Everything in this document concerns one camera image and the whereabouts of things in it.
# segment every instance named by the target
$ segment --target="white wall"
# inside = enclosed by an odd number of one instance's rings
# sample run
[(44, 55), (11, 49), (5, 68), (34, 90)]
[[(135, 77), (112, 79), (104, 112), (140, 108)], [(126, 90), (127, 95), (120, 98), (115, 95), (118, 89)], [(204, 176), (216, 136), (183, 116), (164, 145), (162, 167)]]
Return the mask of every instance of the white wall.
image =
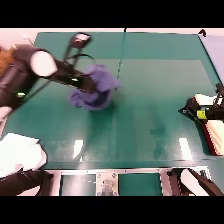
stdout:
[[(127, 32), (158, 32), (197, 34), (202, 28), (128, 28)], [(207, 35), (224, 36), (224, 28), (204, 28)], [(123, 32), (124, 28), (0, 28), (0, 45), (10, 48), (14, 44), (29, 43), (24, 36), (35, 41), (38, 32)]]

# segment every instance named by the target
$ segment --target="green tabletop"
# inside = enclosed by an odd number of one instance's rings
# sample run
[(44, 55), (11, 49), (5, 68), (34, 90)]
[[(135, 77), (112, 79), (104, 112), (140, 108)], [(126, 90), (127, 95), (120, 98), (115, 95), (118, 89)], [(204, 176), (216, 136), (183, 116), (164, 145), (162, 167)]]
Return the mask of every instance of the green tabletop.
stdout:
[[(200, 126), (177, 112), (196, 93), (215, 95), (219, 82), (198, 36), (90, 34), (93, 42), (83, 53), (107, 65), (115, 76), (119, 70), (120, 87), (110, 107), (73, 108), (68, 101), (72, 88), (51, 83), (8, 119), (3, 137), (14, 132), (39, 138), (48, 154), (46, 169), (209, 165), (220, 183), (216, 169), (223, 168), (223, 157), (211, 156)], [(35, 46), (62, 58), (72, 35), (40, 33)], [(78, 69), (89, 63), (80, 60)], [(180, 138), (188, 141), (190, 161), (185, 161)], [(77, 139), (84, 147), (73, 159)]]

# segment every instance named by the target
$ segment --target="table surface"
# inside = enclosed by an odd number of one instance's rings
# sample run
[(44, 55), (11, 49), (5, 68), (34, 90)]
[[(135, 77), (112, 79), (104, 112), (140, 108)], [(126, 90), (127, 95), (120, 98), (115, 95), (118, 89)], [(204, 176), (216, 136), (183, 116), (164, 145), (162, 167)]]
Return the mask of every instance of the table surface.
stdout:
[[(7, 121), (3, 137), (39, 138), (48, 154), (46, 169), (144, 168), (208, 165), (224, 190), (223, 157), (210, 155), (201, 127), (178, 113), (196, 93), (215, 95), (220, 82), (197, 35), (90, 33), (83, 51), (107, 65), (120, 87), (103, 111), (73, 108), (71, 87), (51, 83)], [(39, 33), (35, 46), (62, 58), (74, 33)], [(78, 69), (85, 70), (89, 59)], [(40, 80), (36, 88), (45, 80)], [(188, 141), (186, 160), (180, 138)], [(84, 141), (73, 159), (74, 142)]]

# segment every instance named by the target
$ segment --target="yellow tag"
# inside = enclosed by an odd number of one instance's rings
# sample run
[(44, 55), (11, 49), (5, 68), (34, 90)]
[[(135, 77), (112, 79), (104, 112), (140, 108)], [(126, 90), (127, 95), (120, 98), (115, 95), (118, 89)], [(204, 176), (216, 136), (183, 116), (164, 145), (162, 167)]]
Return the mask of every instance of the yellow tag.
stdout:
[(199, 119), (207, 119), (205, 115), (205, 110), (198, 110), (197, 111), (197, 116)]

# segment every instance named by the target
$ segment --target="towel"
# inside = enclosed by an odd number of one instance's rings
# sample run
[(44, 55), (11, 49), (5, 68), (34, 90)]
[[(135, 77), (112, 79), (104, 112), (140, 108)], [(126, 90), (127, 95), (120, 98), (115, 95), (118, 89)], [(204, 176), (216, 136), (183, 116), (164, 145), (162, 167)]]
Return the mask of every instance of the towel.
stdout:
[[(213, 105), (216, 98), (196, 94), (195, 99), (199, 105)], [(208, 120), (207, 124), (202, 124), (206, 141), (213, 155), (224, 155), (224, 123), (221, 120)]]
[(8, 133), (0, 141), (0, 178), (23, 169), (37, 170), (47, 156), (38, 144), (39, 139)]
[(74, 107), (87, 110), (102, 110), (109, 106), (112, 90), (118, 86), (117, 79), (106, 69), (105, 65), (89, 65), (85, 74), (96, 83), (96, 91), (92, 94), (75, 89), (70, 96)]

